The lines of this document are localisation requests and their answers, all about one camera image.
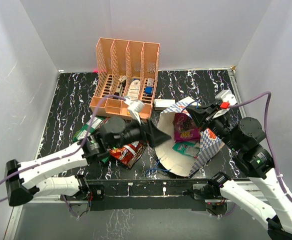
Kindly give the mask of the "purple blackcurrant candy bag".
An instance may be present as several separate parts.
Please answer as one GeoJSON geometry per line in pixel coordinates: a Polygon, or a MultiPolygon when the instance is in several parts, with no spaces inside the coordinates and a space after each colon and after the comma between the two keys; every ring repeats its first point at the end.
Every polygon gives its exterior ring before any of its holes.
{"type": "Polygon", "coordinates": [[[188,142],[199,141],[201,138],[200,130],[196,127],[194,121],[183,113],[176,113],[173,120],[174,141],[188,142]]]}

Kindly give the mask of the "blue checkered paper bag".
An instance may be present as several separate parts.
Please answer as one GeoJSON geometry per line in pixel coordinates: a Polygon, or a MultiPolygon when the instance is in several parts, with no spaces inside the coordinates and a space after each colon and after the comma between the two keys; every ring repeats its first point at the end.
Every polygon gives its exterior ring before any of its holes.
{"type": "Polygon", "coordinates": [[[186,97],[160,113],[157,128],[171,137],[155,148],[159,163],[170,173],[191,177],[224,146],[224,143],[209,129],[201,132],[185,110],[188,104],[199,106],[191,97],[186,97]]]}

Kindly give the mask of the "red doritos bag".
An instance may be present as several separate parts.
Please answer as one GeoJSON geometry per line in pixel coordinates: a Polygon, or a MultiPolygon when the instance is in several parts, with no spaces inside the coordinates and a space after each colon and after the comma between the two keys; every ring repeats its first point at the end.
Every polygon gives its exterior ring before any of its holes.
{"type": "Polygon", "coordinates": [[[129,144],[124,145],[121,148],[114,148],[110,151],[110,155],[128,167],[128,162],[132,157],[131,152],[127,149],[129,144]]]}

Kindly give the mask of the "green chips bag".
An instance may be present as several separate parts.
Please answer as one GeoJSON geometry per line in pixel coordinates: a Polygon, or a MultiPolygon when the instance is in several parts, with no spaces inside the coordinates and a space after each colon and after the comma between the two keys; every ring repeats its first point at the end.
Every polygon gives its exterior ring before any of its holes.
{"type": "Polygon", "coordinates": [[[102,117],[95,117],[90,119],[79,131],[73,136],[73,142],[79,142],[81,146],[82,140],[87,137],[85,144],[81,148],[83,154],[100,154],[99,144],[96,142],[94,136],[91,136],[101,125],[106,123],[106,119],[102,117]]]}

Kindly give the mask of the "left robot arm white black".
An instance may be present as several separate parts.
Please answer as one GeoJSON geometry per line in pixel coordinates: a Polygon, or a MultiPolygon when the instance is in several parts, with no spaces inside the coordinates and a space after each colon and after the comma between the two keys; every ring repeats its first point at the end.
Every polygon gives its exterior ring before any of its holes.
{"type": "Polygon", "coordinates": [[[33,161],[8,161],[5,169],[8,204],[16,207],[33,198],[49,195],[64,195],[83,200],[90,194],[83,175],[56,175],[100,161],[108,157],[112,149],[119,149],[133,142],[145,143],[155,148],[170,139],[151,120],[132,120],[126,123],[119,117],[111,117],[86,139],[81,139],[63,150],[33,161]]]}

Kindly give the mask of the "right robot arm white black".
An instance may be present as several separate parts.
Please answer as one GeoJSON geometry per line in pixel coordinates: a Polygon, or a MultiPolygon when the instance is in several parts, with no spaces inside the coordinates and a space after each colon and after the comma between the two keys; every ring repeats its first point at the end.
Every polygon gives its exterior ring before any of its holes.
{"type": "Polygon", "coordinates": [[[208,180],[206,189],[212,197],[229,199],[248,212],[267,229],[271,239],[292,240],[292,194],[276,170],[274,154],[260,144],[266,133],[253,117],[230,124],[228,107],[223,102],[188,106],[186,111],[200,130],[211,130],[236,152],[233,156],[236,166],[259,188],[268,203],[250,195],[221,171],[208,180]]]}

